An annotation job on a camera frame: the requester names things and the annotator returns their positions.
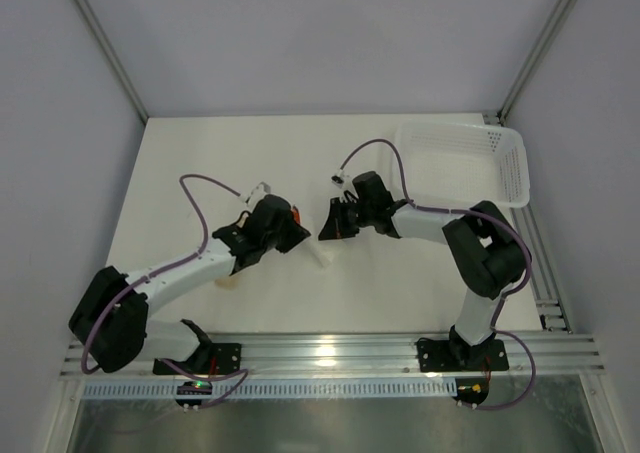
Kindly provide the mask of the white paper napkin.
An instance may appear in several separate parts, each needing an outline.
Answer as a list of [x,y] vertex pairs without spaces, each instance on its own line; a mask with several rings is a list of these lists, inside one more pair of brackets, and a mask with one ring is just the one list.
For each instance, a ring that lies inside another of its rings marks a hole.
[[328,268],[333,263],[334,253],[322,242],[309,239],[305,242],[305,245],[312,257],[322,268]]

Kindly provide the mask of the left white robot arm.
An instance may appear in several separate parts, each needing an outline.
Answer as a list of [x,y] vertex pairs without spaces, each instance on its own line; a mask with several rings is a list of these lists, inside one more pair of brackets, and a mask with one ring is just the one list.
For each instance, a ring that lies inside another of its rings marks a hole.
[[114,373],[135,360],[153,360],[157,374],[200,378],[211,372],[219,347],[194,321],[170,323],[154,315],[214,280],[231,278],[268,252],[286,254],[310,238],[297,209],[268,194],[252,210],[214,232],[194,253],[155,267],[123,273],[99,270],[68,326],[82,344],[81,370]]

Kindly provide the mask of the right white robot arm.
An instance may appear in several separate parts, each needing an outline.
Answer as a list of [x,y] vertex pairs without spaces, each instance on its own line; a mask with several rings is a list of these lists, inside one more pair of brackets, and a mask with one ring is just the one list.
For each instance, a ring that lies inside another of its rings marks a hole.
[[320,241],[353,238],[361,229],[372,227],[390,238],[441,243],[449,248],[467,287],[448,337],[416,341],[420,370],[508,370],[504,342],[497,338],[495,325],[504,294],[527,272],[531,257],[497,206],[482,201],[459,213],[422,211],[407,199],[395,199],[373,171],[356,176],[353,188],[330,200]]

